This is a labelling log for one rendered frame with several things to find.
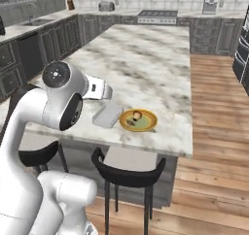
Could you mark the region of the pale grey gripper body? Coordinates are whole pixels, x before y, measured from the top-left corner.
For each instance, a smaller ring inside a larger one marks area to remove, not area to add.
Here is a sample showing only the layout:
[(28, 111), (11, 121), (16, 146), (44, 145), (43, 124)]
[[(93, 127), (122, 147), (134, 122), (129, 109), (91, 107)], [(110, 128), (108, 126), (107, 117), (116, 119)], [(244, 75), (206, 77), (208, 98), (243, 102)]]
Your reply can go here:
[(123, 107), (108, 102), (92, 117), (92, 123), (103, 128), (112, 128), (123, 111)]

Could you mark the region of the yellow plate with green centre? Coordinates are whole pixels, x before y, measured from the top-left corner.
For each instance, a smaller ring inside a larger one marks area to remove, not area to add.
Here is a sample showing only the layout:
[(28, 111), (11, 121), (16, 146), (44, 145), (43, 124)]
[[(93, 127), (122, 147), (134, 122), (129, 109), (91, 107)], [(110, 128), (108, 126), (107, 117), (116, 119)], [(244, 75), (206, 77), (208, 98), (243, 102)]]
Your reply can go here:
[[(139, 120), (134, 120), (134, 111), (140, 111), (142, 113), (142, 118)], [(128, 126), (126, 123), (127, 119), (133, 120), (136, 125)], [(120, 114), (119, 123), (123, 129), (131, 132), (147, 132), (153, 130), (156, 127), (158, 118), (153, 112), (146, 109), (129, 109)]]

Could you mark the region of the black bar stool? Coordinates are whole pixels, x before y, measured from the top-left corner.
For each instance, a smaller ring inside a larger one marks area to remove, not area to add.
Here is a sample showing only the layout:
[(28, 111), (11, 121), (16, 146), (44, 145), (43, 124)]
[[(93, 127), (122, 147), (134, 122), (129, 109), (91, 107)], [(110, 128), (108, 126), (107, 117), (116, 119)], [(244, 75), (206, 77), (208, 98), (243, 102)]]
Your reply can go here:
[(64, 171), (68, 173), (69, 170), (62, 144), (59, 141), (54, 141), (44, 148), (35, 151), (19, 151), (18, 157), (26, 167), (31, 167), (37, 174), (40, 174), (43, 171), (49, 170), (48, 162), (51, 161), (57, 153), (59, 154)]
[(151, 171), (138, 172), (118, 169), (104, 163), (105, 155), (96, 147), (91, 155), (91, 162), (105, 181), (105, 235), (109, 235), (110, 184), (115, 185), (115, 210), (119, 210), (119, 186), (144, 188), (144, 235), (148, 235), (149, 220), (153, 217), (153, 190), (165, 168), (166, 159), (162, 158)]

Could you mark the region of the dark grey cupboard run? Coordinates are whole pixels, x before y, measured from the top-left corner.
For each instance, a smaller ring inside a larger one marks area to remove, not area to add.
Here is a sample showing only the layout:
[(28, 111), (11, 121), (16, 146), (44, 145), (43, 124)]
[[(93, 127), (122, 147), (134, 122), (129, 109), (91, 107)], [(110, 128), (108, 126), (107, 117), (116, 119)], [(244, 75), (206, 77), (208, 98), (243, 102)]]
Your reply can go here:
[(243, 20), (220, 17), (178, 17), (178, 26), (188, 26), (191, 54), (233, 57)]
[(135, 25), (137, 23), (137, 16), (81, 15), (81, 20), (83, 45), (86, 45), (115, 24)]
[(24, 75), (18, 52), (18, 38), (31, 33), (38, 34), (43, 69), (47, 64), (72, 54), (81, 44), (77, 16), (56, 19), (42, 26), (23, 27), (30, 27), (31, 30), (20, 30), (12, 36), (0, 36), (0, 103), (19, 86), (31, 81)]

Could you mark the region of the black dishwasher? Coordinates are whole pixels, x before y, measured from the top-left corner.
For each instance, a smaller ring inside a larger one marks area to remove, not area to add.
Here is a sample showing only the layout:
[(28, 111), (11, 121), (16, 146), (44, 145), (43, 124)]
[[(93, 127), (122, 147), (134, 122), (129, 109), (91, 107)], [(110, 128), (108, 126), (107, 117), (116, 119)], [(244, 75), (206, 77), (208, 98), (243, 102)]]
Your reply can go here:
[(18, 38), (18, 52), (24, 75), (30, 81), (39, 75), (43, 69), (38, 34), (31, 33)]

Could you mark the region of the silver toaster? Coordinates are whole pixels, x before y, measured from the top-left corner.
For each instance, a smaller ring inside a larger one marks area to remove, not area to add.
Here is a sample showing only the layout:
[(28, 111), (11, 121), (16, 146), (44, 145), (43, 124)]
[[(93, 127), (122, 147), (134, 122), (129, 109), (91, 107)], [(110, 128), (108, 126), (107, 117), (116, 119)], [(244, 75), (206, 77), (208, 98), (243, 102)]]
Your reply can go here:
[(115, 10), (115, 4), (113, 2), (100, 2), (98, 4), (98, 10), (100, 12), (113, 12)]

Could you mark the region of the steel hob range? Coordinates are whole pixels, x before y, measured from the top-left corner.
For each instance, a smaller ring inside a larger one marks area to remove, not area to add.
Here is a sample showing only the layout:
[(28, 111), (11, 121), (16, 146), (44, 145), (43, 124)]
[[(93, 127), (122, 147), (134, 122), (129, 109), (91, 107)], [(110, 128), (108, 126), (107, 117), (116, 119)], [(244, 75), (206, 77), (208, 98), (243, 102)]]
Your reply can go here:
[(138, 24), (175, 25), (177, 11), (173, 10), (143, 10), (137, 16)]

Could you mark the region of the steel sink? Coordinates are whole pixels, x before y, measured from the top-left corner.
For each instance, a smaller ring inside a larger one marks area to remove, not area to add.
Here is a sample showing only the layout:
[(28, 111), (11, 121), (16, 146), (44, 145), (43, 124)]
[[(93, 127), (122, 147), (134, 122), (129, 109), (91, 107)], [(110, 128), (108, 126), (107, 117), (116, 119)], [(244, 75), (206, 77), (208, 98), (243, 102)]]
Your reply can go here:
[(45, 24), (49, 24), (54, 22), (55, 19), (45, 19), (45, 18), (38, 18), (38, 19), (32, 19), (30, 21), (26, 21), (20, 24), (20, 26), (42, 26)]

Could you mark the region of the steel tap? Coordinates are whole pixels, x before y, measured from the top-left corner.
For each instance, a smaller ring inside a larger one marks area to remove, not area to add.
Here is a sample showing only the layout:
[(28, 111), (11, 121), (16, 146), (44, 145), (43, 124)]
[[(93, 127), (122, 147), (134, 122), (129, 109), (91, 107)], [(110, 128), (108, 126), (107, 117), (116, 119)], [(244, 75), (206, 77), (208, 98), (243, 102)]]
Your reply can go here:
[(28, 19), (31, 21), (34, 18), (34, 12), (32, 10), (36, 10), (39, 13), (37, 6), (33, 3), (26, 4), (26, 11), (28, 13)]

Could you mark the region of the black small appliance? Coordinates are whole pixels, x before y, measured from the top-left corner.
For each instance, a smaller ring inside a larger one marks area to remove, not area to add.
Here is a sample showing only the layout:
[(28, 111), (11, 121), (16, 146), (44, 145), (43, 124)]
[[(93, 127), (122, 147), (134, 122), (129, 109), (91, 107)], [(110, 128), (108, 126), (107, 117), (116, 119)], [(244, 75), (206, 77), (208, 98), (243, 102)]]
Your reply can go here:
[(3, 18), (0, 16), (0, 35), (4, 36), (5, 34), (6, 34), (5, 25), (3, 22)]

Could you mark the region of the white coffee machine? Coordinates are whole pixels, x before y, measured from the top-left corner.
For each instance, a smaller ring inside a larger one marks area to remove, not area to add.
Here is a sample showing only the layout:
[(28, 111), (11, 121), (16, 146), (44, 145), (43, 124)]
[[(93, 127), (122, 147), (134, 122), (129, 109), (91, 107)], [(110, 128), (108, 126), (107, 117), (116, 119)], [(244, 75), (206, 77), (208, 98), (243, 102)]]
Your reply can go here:
[(203, 0), (202, 13), (204, 15), (214, 15), (218, 2), (219, 0)]

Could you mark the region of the black wall oven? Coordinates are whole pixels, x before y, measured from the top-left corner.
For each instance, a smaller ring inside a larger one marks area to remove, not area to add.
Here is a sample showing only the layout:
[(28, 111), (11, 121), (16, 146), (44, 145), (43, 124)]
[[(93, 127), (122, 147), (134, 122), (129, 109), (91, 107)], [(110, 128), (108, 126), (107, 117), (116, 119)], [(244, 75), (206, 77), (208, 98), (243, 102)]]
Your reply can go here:
[(238, 38), (232, 69), (249, 96), (249, 6)]

